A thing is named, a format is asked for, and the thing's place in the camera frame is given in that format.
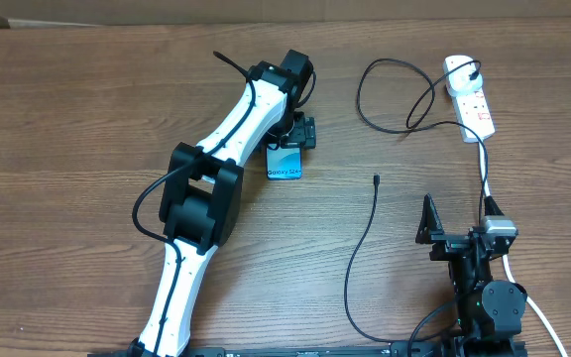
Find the Samsung Galaxy smartphone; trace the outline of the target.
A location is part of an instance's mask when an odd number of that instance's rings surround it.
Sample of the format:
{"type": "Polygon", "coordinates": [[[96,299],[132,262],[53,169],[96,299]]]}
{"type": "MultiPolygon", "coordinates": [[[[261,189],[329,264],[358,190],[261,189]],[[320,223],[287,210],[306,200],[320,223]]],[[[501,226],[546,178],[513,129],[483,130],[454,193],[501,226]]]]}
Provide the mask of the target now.
{"type": "Polygon", "coordinates": [[[290,180],[302,177],[300,148],[281,148],[269,144],[266,148],[267,177],[270,180],[290,180]]]}

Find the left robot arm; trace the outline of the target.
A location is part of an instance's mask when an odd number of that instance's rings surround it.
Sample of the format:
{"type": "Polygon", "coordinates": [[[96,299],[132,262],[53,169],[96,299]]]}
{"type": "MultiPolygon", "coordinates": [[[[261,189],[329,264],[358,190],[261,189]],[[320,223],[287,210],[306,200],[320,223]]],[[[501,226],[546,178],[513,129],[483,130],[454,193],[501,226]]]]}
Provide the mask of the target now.
{"type": "Polygon", "coordinates": [[[244,166],[266,151],[270,179],[298,179],[301,153],[316,146],[313,118],[300,108],[309,99],[316,73],[309,57],[290,50],[280,64],[261,61],[241,68],[245,89],[222,123],[196,145],[178,144],[168,171],[137,198],[163,191],[162,233],[136,228],[165,245],[165,262],[151,315],[128,356],[180,356],[190,340],[190,324],[206,268],[230,237],[242,198],[244,166]]]}

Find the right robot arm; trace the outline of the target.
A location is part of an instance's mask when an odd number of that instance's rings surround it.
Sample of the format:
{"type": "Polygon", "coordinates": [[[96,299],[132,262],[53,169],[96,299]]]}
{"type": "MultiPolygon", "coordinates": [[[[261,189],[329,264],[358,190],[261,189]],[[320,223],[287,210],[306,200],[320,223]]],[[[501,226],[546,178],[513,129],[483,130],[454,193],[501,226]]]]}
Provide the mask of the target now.
{"type": "Polygon", "coordinates": [[[454,299],[421,321],[420,329],[440,310],[456,308],[458,333],[446,332],[436,356],[525,356],[521,333],[527,291],[518,283],[496,280],[490,263],[509,252],[518,235],[514,222],[487,197],[486,215],[463,235],[447,234],[432,197],[424,197],[415,242],[431,247],[429,258],[448,264],[454,299]]]}

